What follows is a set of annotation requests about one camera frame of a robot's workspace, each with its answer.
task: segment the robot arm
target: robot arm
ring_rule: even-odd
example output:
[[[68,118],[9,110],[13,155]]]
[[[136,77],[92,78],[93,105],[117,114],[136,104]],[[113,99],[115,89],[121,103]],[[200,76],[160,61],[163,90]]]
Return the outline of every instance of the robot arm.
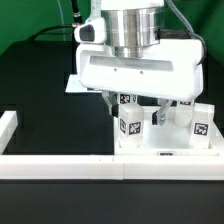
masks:
[[[196,39],[159,37],[163,0],[100,2],[92,2],[88,22],[75,30],[83,86],[170,100],[157,113],[160,124],[172,100],[191,102],[200,95],[203,46]]]

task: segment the metal cylinder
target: metal cylinder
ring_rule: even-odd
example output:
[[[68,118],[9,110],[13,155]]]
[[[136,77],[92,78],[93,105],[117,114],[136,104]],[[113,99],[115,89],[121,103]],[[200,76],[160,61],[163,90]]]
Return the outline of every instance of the metal cylinder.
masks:
[[[143,47],[159,43],[157,31],[163,27],[163,7],[101,11],[107,30],[106,44],[118,57],[140,58]]]

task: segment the white block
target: white block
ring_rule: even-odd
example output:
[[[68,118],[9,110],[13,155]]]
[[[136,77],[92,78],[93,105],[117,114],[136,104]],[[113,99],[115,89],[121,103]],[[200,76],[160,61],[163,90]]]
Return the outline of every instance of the white block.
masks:
[[[177,102],[175,124],[179,127],[190,127],[193,117],[194,101],[185,103]]]
[[[212,128],[214,111],[214,105],[199,103],[195,104],[191,124],[189,148],[209,148],[210,136],[214,129]]]
[[[143,142],[144,109],[136,103],[119,105],[120,146],[138,148]]]
[[[0,155],[4,152],[18,125],[16,111],[6,111],[0,119]]]

